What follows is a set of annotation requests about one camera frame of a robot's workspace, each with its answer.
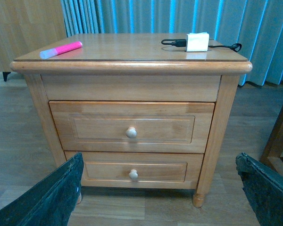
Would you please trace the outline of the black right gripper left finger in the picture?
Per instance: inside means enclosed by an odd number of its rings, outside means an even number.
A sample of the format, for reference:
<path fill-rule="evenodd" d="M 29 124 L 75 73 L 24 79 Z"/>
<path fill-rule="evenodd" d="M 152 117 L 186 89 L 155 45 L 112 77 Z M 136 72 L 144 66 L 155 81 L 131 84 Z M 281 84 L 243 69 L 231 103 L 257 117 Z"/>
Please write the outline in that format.
<path fill-rule="evenodd" d="M 0 210 L 0 226 L 66 226 L 80 194 L 83 156 L 75 154 Z"/>

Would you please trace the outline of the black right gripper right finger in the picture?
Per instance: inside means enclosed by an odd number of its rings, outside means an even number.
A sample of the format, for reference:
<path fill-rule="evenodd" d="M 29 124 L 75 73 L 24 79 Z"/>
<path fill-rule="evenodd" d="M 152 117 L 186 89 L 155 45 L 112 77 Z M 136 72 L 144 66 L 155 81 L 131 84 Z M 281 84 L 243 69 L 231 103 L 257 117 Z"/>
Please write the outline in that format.
<path fill-rule="evenodd" d="M 246 153 L 236 156 L 243 191 L 261 226 L 283 226 L 283 176 Z"/>

